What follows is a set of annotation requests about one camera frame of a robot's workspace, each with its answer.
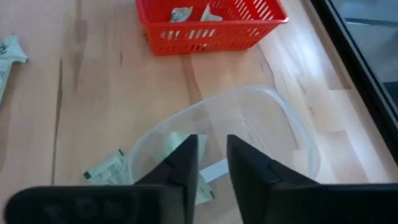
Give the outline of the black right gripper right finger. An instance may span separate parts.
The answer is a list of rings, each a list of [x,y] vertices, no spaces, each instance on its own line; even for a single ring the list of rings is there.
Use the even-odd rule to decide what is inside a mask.
[[[320,184],[236,135],[229,175],[244,224],[398,224],[398,184]]]

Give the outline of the black aluminium table frame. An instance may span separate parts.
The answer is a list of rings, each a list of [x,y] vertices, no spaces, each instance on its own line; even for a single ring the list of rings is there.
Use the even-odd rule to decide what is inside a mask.
[[[309,0],[398,165],[398,0]]]

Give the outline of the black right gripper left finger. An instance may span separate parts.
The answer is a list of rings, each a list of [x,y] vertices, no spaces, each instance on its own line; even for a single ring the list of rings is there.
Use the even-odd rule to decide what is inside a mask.
[[[192,224],[198,136],[132,185],[40,186],[14,194],[6,224]]]

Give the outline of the clear plastic container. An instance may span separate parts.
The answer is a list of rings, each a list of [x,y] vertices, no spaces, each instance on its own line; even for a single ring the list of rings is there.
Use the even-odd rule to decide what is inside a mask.
[[[205,140],[198,167],[214,196],[196,205],[194,224],[242,224],[228,174],[229,134],[311,179],[320,170],[317,146],[300,116],[278,92],[254,85],[200,101],[150,129],[127,154],[124,183],[145,176],[190,134]]]

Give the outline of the red plastic basket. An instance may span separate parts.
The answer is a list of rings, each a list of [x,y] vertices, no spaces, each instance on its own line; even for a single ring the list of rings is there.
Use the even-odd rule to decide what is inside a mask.
[[[201,21],[206,5],[222,21]],[[136,0],[155,55],[244,50],[288,22],[280,0]],[[176,7],[193,7],[185,22],[170,22]]]

